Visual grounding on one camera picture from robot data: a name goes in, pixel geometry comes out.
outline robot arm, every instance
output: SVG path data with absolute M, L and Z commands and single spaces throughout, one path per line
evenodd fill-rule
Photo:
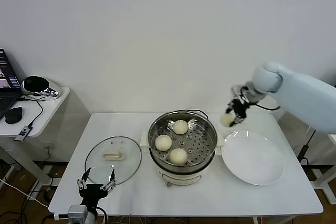
M 234 86 L 226 113 L 235 112 L 230 126 L 246 118 L 246 110 L 266 95 L 317 131 L 336 133 L 336 88 L 306 74 L 269 62 L 258 68 L 252 82 Z

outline white wall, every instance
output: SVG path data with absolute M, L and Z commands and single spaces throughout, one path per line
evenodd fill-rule
M 336 81 L 335 0 L 0 0 L 0 47 L 93 112 L 224 111 L 266 60 Z

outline steamed bun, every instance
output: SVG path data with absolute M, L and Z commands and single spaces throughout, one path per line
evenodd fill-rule
M 183 120 L 178 120 L 173 125 L 173 131 L 178 135 L 183 135 L 188 131 L 188 123 Z
M 169 160 L 175 165 L 184 165 L 188 160 L 188 154 L 185 150 L 177 148 L 170 152 Z
M 172 139 L 167 135 L 158 136 L 155 139 L 155 147 L 162 152 L 169 150 L 172 146 Z

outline white table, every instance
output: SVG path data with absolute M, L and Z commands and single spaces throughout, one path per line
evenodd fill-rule
M 336 134 L 329 134 L 328 138 L 333 144 L 336 144 Z M 311 185 L 314 189 L 321 189 L 324 192 L 325 197 L 331 205 L 336 205 L 336 196 L 331 190 L 328 183 L 336 178 L 336 165 L 326 171 L 324 174 L 321 173 L 319 169 L 311 170 L 316 180 L 311 181 Z
M 62 93 L 59 98 L 51 101 L 39 101 L 40 105 L 43 107 L 43 113 L 34 121 L 33 129 L 27 137 L 38 137 L 51 118 L 53 118 L 54 114 L 70 92 L 68 87 L 61 87 L 61 90 Z M 9 156 L 15 159 L 15 161 L 21 164 L 38 179 L 33 188 L 35 188 L 35 190 L 40 190 L 43 185 L 50 185 L 51 178 L 47 173 L 52 166 L 45 166 L 45 168 L 41 170 L 21 148 L 21 142 L 14 141 L 13 138 L 16 137 L 22 128 L 27 126 L 38 113 L 40 113 L 41 108 L 34 101 L 18 101 L 13 105 L 13 108 L 19 106 L 23 109 L 23 116 L 19 122 L 7 124 L 4 117 L 0 120 L 0 146 L 7 154 L 9 154 Z M 58 182 L 57 179 L 54 179 L 52 184 L 57 185 Z M 36 197 L 37 194 L 38 193 L 32 193 L 31 195 Z
M 160 114 L 93 114 L 72 155 L 49 205 L 49 211 L 65 214 L 79 204 L 77 178 L 84 173 L 87 154 L 100 141 L 111 136 L 128 136 L 138 143 L 143 131 Z M 209 114 L 216 129 L 228 135 L 234 130 L 251 130 L 267 136 L 285 158 L 285 172 L 270 186 L 254 186 L 235 177 L 220 156 L 215 156 L 202 179 L 185 187 L 166 187 L 153 168 L 148 153 L 137 173 L 99 201 L 108 215 L 135 216 L 278 216 L 270 223 L 285 223 L 297 215 L 323 212 L 320 200 L 304 174 L 274 117 L 250 112 L 249 118 L 232 129 L 223 127 L 221 114 Z

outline table leg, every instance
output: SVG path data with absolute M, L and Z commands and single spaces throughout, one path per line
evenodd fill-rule
M 276 216 L 270 219 L 267 224 L 285 224 L 287 221 L 294 219 L 296 215 L 288 215 L 288 216 Z
M 51 178 L 29 158 L 29 156 L 21 149 L 19 144 L 17 144 L 12 138 L 1 138 L 0 146 L 38 180 L 41 180 L 41 182 L 45 185 L 49 185 L 51 183 Z
M 257 216 L 253 216 L 252 218 L 253 218 L 253 224 L 259 224 Z
M 15 170 L 21 170 L 22 166 L 17 163 L 4 149 L 0 147 L 0 158 L 3 159 L 6 163 L 12 164 L 11 166 L 15 168 Z
M 321 173 L 318 169 L 312 169 L 316 180 L 311 181 L 311 185 L 314 189 L 321 189 L 324 192 L 325 197 L 327 198 L 329 204 L 336 205 L 336 197 L 331 188 L 328 185 L 328 182 L 336 178 L 336 165 L 331 169 L 326 171 L 324 174 Z

